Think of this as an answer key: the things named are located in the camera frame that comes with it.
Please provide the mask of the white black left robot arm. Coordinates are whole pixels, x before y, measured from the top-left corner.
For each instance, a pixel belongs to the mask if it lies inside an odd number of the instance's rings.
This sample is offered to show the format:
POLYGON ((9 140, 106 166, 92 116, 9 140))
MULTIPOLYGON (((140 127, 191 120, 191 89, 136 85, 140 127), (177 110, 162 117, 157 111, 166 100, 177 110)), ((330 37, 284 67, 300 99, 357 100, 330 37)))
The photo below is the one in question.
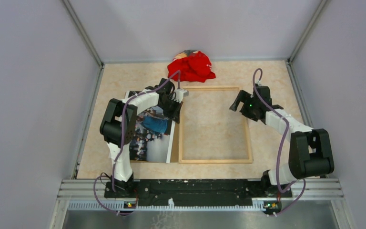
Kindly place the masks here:
POLYGON ((180 110, 186 95, 185 89, 175 88, 170 80, 162 78, 159 85, 148 86, 128 98, 113 98, 108 102, 99 128, 112 158, 112 175, 106 185, 107 194, 128 197, 133 193, 134 178, 129 144, 134 139, 138 115, 158 106, 167 119, 179 123, 180 110))

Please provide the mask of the brown cardboard backing board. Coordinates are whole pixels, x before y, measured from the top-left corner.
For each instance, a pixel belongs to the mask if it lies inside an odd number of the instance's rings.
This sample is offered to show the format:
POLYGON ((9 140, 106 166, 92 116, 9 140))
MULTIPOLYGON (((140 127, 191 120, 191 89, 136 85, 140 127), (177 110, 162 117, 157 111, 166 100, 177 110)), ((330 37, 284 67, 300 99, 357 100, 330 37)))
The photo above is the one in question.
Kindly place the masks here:
POLYGON ((136 127, 129 144, 130 160, 133 162, 174 163, 178 159, 178 125, 171 122, 171 132, 161 134, 136 127))

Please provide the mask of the light wooden picture frame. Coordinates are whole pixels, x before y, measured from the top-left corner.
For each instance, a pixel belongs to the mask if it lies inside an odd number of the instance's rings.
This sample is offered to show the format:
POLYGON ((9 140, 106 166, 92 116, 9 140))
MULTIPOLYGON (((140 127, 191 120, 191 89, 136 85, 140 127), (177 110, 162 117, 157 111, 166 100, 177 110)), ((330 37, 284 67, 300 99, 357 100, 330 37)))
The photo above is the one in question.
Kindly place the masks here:
POLYGON ((180 113, 180 164, 251 164, 248 122, 229 107, 239 86, 185 86, 180 113))

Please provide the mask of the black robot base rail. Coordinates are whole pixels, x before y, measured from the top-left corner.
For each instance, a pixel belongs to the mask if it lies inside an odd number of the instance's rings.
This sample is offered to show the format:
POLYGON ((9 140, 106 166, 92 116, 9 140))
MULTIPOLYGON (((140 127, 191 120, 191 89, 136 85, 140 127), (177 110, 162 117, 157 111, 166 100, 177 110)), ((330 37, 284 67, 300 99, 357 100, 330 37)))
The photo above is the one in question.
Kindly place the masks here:
POLYGON ((123 185, 106 183, 105 198, 133 198, 140 207, 250 206, 254 198, 279 196, 278 188, 259 179, 140 179, 123 185))

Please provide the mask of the printed colour photo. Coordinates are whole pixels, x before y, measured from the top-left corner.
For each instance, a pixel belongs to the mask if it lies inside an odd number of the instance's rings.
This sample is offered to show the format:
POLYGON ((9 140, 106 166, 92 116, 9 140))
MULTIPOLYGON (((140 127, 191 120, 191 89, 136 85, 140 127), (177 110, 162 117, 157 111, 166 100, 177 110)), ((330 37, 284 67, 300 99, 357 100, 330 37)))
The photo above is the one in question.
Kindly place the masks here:
POLYGON ((159 106, 152 106, 139 113, 129 145, 130 160, 170 163, 174 129, 175 122, 166 117, 159 106))

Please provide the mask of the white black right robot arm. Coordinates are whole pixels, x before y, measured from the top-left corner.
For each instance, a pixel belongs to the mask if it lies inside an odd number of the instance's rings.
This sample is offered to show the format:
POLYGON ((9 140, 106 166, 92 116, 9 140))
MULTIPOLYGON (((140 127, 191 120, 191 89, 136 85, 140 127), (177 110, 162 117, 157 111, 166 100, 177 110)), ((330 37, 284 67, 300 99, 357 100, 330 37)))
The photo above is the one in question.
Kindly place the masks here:
POLYGON ((335 164, 329 133, 306 126, 282 106, 273 104, 268 86, 256 84, 253 93, 240 90, 229 109, 238 110, 255 122, 261 121, 282 136, 276 167, 265 171, 261 178, 260 190, 265 196, 284 193, 303 178, 333 173, 335 164))

